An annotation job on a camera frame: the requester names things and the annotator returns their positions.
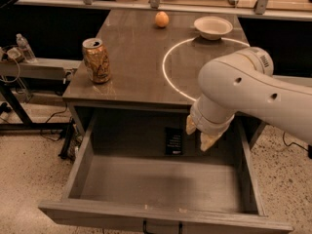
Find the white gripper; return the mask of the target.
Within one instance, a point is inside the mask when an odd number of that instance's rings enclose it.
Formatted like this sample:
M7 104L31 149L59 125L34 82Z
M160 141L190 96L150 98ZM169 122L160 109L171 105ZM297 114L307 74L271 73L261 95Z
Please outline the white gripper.
M192 104L190 114L186 118L186 133L192 135L199 130L200 149L206 152L221 138L234 116L233 110L226 109L201 94Z

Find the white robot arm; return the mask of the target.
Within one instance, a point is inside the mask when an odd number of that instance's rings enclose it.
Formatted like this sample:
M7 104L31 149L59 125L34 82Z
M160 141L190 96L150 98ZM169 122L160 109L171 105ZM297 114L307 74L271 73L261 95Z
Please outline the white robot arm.
M201 95L190 108L186 132L200 131L206 151L242 112L312 144L312 88L272 74L272 58L256 47L206 63L198 75Z

